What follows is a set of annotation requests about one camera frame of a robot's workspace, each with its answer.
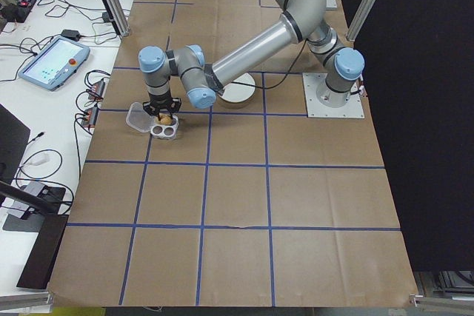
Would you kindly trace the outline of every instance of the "cardboard sheet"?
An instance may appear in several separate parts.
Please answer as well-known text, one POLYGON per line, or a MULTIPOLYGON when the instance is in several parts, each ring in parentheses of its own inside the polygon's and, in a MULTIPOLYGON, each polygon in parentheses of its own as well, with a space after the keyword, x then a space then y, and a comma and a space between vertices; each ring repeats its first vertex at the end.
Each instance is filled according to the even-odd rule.
MULTIPOLYGON (((198 43, 212 62, 274 23, 273 0, 136 0, 50 282, 58 305, 394 306, 416 292, 364 120, 306 117, 302 79, 243 109, 190 106, 174 141, 125 124, 138 51, 198 43)), ((340 34, 342 10, 327 14, 340 34)), ((301 45, 251 73, 276 83, 301 45)), ((322 71, 305 49, 294 68, 322 71)))

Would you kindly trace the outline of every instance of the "silver arm segment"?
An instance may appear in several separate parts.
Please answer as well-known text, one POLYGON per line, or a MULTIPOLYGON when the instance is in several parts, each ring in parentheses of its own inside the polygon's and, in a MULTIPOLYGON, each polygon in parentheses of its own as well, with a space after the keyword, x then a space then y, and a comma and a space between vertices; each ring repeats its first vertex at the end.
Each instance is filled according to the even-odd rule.
POLYGON ((145 111, 157 115, 160 109, 170 111, 171 107, 174 110, 171 104, 176 99, 170 94, 170 75, 180 76, 194 107, 210 107, 216 100, 216 92, 225 85, 287 45, 305 39, 328 71, 324 92, 320 95, 321 102, 333 107, 344 105, 353 82, 361 74, 364 59, 359 52, 344 48, 335 30, 324 21, 326 0, 276 1, 283 10, 279 20, 214 64, 204 66, 204 55, 196 45, 166 53, 158 47, 145 47, 139 56, 150 94, 150 103, 144 104, 145 111))

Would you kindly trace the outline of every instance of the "small electronic box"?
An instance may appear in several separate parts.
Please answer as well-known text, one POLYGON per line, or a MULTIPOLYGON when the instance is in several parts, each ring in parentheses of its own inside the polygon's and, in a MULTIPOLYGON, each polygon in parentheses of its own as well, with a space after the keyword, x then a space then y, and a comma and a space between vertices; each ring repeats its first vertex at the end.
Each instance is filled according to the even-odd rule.
POLYGON ((77 71, 89 53, 88 46, 57 36, 19 72, 19 77, 55 90, 77 71))

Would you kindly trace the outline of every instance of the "blue joint cap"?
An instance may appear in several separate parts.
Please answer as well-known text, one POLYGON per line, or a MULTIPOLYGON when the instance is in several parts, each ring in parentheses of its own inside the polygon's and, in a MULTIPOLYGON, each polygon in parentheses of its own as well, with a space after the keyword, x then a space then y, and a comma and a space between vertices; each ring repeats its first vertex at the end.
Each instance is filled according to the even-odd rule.
POLYGON ((204 59, 204 53, 202 52, 201 46, 199 46, 198 44, 191 44, 186 47, 188 47, 190 50, 194 52, 194 54, 199 60, 199 64, 201 65, 201 67, 203 67, 204 63, 206 63, 206 60, 204 59))
POLYGON ((138 62, 143 73, 153 73, 163 67, 164 52, 160 47, 147 46, 138 54, 138 62))
POLYGON ((207 109, 216 102, 216 92, 210 88, 194 88, 187 92, 187 97, 196 109, 207 109))
POLYGON ((365 60, 359 51, 346 47, 336 53, 334 65, 342 78, 355 81, 364 70, 365 60))

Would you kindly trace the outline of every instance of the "metal base plate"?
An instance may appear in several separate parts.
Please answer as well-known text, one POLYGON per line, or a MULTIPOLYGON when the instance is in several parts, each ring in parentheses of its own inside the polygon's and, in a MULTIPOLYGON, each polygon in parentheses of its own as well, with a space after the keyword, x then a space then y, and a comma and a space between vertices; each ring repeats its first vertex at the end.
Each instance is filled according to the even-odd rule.
MULTIPOLYGON (((364 110, 359 95, 351 95, 343 107, 327 107, 316 98, 316 88, 325 80, 326 73, 303 73, 304 96, 308 118, 364 118, 364 110)), ((351 91, 356 91, 354 84, 351 91)))
POLYGON ((337 10, 338 3, 336 0, 326 0, 326 10, 337 10))

